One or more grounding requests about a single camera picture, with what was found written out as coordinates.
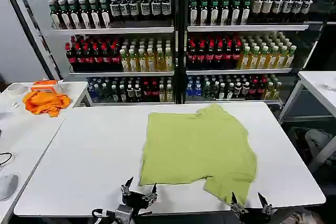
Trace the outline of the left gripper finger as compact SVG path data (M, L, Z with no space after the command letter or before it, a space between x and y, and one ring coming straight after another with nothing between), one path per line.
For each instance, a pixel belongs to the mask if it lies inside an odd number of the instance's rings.
M156 183L153 185L149 194L143 196L143 199L147 202L155 202L158 198Z
M124 185L121 185L122 196L126 197L126 196L131 195L130 186L132 184L132 181L133 181L133 177L128 179L127 182Z

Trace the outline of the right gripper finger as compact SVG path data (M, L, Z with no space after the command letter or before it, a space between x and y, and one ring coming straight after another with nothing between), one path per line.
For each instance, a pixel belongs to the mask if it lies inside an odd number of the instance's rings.
M234 192L232 192L230 210L234 213L234 215L237 218L245 218L249 213L248 210L238 202Z
M263 207L262 213L271 215L272 214L272 204L269 204L266 198L261 193L258 193L258 198L261 203L261 206Z

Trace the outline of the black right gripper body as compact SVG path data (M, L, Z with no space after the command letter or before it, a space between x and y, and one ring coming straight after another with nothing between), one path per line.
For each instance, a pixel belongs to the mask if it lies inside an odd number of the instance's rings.
M244 224L265 224L270 223L272 218L271 210L248 208L240 215L240 222Z

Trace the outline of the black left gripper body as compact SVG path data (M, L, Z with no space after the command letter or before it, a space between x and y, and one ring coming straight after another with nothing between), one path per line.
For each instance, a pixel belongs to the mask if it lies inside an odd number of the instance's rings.
M143 199L143 196L145 196L145 194L131 191L130 196L126 196L126 197L122 196L122 202L128 207L133 208L134 211L140 211L141 209L147 209L154 202L145 201Z

